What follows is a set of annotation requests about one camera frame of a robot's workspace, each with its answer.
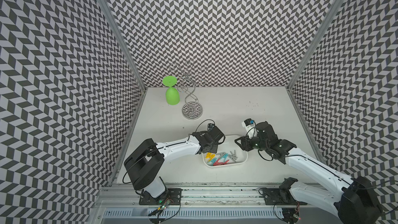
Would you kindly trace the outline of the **yellow clothespin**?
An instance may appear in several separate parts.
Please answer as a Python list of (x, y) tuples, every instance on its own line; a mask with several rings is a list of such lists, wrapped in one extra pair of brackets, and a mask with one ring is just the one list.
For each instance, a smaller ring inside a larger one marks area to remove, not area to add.
[(206, 154), (206, 156), (205, 156), (205, 160), (206, 160), (207, 162), (210, 162), (210, 161), (213, 160), (214, 157), (215, 157), (215, 154), (214, 154), (214, 153), (208, 152), (208, 153)]

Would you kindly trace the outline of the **white plastic storage box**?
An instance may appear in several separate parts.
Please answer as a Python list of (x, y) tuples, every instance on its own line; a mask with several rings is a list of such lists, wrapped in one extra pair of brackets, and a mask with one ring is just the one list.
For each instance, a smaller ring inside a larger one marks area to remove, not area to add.
[(218, 146), (216, 153), (207, 152), (202, 155), (204, 164), (208, 168), (218, 169), (245, 163), (248, 160), (248, 152), (243, 151), (235, 143), (238, 138), (238, 135), (226, 136), (226, 140)]

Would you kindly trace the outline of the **teal clothespin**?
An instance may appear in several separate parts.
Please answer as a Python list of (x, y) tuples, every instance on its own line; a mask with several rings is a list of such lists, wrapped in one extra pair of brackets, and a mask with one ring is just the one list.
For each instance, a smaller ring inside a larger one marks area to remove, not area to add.
[(228, 154), (227, 154), (226, 152), (217, 153), (217, 154), (216, 154), (216, 159), (217, 159), (217, 160), (223, 159), (223, 158), (225, 158), (227, 155), (228, 155)]

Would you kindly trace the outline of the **pink clothespin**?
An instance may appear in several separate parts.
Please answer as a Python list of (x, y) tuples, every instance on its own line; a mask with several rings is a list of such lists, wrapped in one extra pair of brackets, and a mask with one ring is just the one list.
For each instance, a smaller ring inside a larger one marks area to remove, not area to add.
[(213, 166), (221, 166), (221, 165), (228, 164), (228, 162), (229, 162), (229, 160), (226, 160), (226, 161), (216, 160), (212, 165)]

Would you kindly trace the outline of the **grey clothespin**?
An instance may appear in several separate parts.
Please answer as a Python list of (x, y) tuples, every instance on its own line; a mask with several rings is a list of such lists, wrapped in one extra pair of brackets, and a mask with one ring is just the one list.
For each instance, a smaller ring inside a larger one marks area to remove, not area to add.
[(230, 151), (230, 153), (228, 154), (228, 157), (230, 158), (230, 160), (237, 162), (238, 156), (236, 154), (236, 150)]

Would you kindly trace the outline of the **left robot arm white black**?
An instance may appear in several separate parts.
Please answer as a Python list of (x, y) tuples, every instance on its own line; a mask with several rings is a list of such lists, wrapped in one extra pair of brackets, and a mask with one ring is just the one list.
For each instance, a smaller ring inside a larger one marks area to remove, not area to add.
[(123, 165), (126, 172), (122, 183), (131, 184), (134, 190), (142, 190), (156, 199), (167, 192), (158, 175), (166, 162), (185, 156), (216, 153), (225, 140), (226, 135), (217, 126), (172, 142), (156, 143), (153, 139), (146, 139), (125, 158)]

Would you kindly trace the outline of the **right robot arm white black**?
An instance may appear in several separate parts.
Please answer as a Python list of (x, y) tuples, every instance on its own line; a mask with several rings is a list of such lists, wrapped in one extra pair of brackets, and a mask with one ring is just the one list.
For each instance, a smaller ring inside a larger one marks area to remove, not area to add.
[(319, 189), (289, 177), (280, 185), (282, 198), (290, 197), (338, 217), (344, 224), (374, 224), (383, 215), (375, 186), (365, 177), (353, 178), (309, 156), (288, 140), (279, 139), (268, 122), (242, 123), (246, 134), (235, 140), (243, 151), (266, 152), (271, 161), (295, 168), (320, 184)]

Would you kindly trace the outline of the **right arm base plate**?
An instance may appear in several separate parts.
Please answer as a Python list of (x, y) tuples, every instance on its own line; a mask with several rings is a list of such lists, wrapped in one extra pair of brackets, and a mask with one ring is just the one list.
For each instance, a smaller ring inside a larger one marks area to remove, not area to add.
[(258, 193), (264, 199), (265, 205), (307, 205), (305, 202), (296, 201), (288, 190), (279, 188), (260, 188)]

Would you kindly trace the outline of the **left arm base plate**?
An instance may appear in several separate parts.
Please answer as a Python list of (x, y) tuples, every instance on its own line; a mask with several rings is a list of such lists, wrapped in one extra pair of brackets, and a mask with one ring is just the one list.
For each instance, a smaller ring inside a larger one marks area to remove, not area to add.
[(170, 200), (168, 205), (180, 205), (182, 196), (181, 188), (170, 188), (162, 193), (159, 197), (153, 198), (149, 192), (141, 190), (139, 205), (160, 206)]

